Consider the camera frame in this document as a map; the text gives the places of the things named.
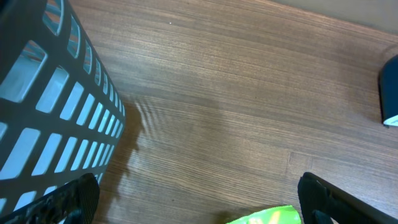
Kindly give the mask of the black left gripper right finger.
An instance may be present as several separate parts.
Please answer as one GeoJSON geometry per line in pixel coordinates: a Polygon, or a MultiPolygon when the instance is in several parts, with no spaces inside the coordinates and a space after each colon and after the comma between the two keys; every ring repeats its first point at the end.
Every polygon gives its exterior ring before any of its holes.
{"type": "Polygon", "coordinates": [[[319,176],[306,172],[298,183],[305,224],[397,224],[397,219],[368,205],[319,176]]]}

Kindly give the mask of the Haribo gummy bag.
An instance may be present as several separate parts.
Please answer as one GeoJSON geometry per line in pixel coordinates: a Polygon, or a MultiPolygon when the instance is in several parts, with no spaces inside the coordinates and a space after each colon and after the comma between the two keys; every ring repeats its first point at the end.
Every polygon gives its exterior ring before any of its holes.
{"type": "Polygon", "coordinates": [[[237,218],[228,224],[301,224],[300,215],[292,205],[271,207],[237,218]]]}

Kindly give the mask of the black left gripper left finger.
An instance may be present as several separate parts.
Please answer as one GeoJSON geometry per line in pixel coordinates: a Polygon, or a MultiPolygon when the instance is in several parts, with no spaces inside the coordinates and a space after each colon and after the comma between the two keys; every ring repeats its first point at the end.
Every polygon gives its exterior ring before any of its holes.
{"type": "Polygon", "coordinates": [[[98,207],[100,187],[92,173],[57,188],[53,192],[1,218],[3,224],[91,224],[98,207]]]}

